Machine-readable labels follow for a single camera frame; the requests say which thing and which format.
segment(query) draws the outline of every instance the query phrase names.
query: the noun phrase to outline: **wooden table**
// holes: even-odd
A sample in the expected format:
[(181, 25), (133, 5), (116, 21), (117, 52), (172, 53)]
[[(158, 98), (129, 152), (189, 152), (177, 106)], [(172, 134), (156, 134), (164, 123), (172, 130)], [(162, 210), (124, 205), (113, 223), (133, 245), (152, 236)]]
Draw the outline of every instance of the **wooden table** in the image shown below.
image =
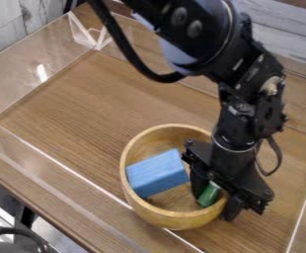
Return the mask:
[[(288, 80), (306, 83), (293, 74)], [(0, 160), (0, 184), (89, 252), (192, 252), (122, 205), (118, 159), (129, 139), (148, 127), (183, 123), (211, 129), (217, 116), (215, 97), (180, 84), (156, 84), (126, 62), (88, 51), (0, 115), (0, 126), (65, 169), (6, 138), (1, 144), (28, 173)], [(276, 196), (264, 215), (243, 211), (233, 222), (216, 220), (176, 232), (205, 252), (285, 250), (306, 197), (304, 129), (287, 127), (276, 139), (284, 160), (267, 180)], [(261, 159), (271, 163), (267, 148)]]

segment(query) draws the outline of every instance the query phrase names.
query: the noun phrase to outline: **blue foam block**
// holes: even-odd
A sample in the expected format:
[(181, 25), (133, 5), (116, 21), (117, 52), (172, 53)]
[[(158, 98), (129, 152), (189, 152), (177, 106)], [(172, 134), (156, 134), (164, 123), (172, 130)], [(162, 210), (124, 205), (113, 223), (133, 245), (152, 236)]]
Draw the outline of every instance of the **blue foam block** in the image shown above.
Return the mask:
[(126, 178), (132, 189), (146, 198), (188, 182), (177, 149), (132, 164), (126, 167)]

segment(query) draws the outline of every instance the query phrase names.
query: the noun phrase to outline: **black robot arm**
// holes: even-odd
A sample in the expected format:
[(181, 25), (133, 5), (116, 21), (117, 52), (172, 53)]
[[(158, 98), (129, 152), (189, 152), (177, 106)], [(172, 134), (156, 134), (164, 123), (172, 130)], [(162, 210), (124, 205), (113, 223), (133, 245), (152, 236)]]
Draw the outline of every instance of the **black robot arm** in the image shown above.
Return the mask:
[[(280, 165), (272, 135), (283, 130), (283, 68), (252, 37), (247, 14), (229, 0), (122, 0), (136, 19), (160, 36), (162, 55), (175, 72), (154, 74), (140, 61), (101, 0), (89, 0), (114, 42), (138, 71), (152, 80), (172, 82), (204, 75), (219, 87), (220, 118), (212, 142), (185, 142), (183, 160), (191, 168), (195, 198), (208, 181), (229, 193), (224, 219), (241, 209), (261, 214), (273, 192), (261, 176)], [(265, 172), (256, 160), (261, 142), (272, 147), (277, 165)]]

